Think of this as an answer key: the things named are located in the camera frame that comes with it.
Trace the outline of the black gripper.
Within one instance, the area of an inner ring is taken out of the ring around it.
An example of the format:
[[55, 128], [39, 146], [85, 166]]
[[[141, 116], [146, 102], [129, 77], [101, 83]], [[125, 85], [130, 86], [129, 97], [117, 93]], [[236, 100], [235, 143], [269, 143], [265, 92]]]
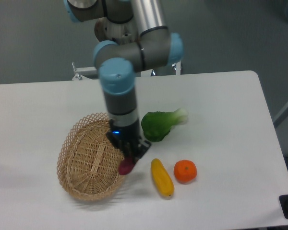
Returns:
[[151, 142], [140, 135], [140, 124], [137, 119], [128, 126], [117, 126], [114, 120], [109, 120], [109, 130], [106, 137], [114, 148], [119, 149], [125, 158], [131, 158], [133, 168], [141, 157], [150, 149]]

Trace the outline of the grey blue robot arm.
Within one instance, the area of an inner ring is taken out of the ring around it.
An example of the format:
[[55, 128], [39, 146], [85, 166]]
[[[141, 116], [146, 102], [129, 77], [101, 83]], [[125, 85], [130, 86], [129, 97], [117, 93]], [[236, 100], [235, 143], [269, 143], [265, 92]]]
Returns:
[[182, 39], [168, 30], [158, 0], [66, 0], [64, 5], [74, 22], [105, 22], [93, 65], [109, 116], [106, 136], [123, 153], [121, 166], [136, 163], [151, 144], [140, 133], [135, 75], [181, 61]]

